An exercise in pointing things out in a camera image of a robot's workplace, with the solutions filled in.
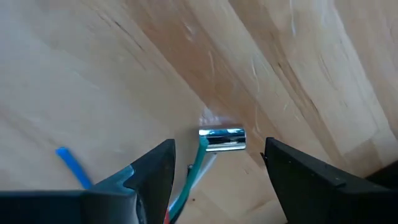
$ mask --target teal wire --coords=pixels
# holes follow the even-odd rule
[[[177,201],[173,205],[173,207],[170,209],[170,220],[174,218],[174,216],[177,214],[177,212],[182,208],[184,205],[185,200],[189,196],[189,191],[191,191],[192,185],[199,173],[201,163],[203,162],[203,158],[205,157],[206,154],[206,149],[207,146],[209,145],[209,142],[207,141],[206,138],[201,137],[199,139],[199,148],[197,152],[197,156],[195,158],[195,162],[192,165],[192,169],[190,170],[187,181],[181,191],[180,196],[178,196]]]

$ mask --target wooden surface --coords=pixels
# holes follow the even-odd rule
[[[174,198],[204,124],[240,123],[179,223],[285,223],[259,153],[272,136],[352,174],[398,159],[398,3],[36,0],[0,3],[0,189],[75,189],[166,138]]]

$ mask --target wood grain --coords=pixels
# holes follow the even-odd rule
[[[174,199],[198,127],[242,124],[179,223],[285,223],[259,153],[275,137],[365,176],[398,159],[398,3],[36,0],[0,3],[0,189],[76,189],[167,138]]]

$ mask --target shiny metal tube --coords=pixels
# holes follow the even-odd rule
[[[209,141],[207,152],[234,151],[246,148],[246,132],[239,126],[204,127],[199,130],[199,136],[206,137]]]

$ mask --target blue plastic piece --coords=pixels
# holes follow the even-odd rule
[[[91,180],[88,178],[86,172],[70,153],[67,147],[60,147],[55,151],[55,153],[66,163],[75,177],[80,181],[80,184],[84,189],[89,189],[91,186],[93,186],[93,183],[91,183]]]

